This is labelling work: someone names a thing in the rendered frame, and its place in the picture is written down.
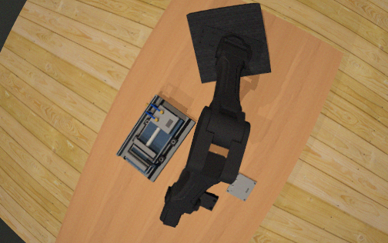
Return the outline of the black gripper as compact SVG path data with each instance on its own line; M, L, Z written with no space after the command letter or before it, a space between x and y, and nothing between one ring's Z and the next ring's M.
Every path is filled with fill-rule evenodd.
M179 176L179 179L178 179L178 181L180 180L180 179L182 179L182 177L186 174L186 170L185 170L185 168L182 170L182 172L181 172L181 174L180 174L180 176Z

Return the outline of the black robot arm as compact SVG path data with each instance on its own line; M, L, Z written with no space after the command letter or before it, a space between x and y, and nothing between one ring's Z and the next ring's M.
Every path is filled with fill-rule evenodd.
M231 185L237 178L251 128L239 100L240 75L249 61L260 60L264 46L259 40L206 25L200 29L197 45L216 51L216 86L212 102L199 116L186 162L187 172L169 186L165 195L167 208L164 205L159 219L174 228L184 213L192 214L200 206L212 211L219 196L207 190L220 182ZM211 144L229 149L227 158L209 151Z

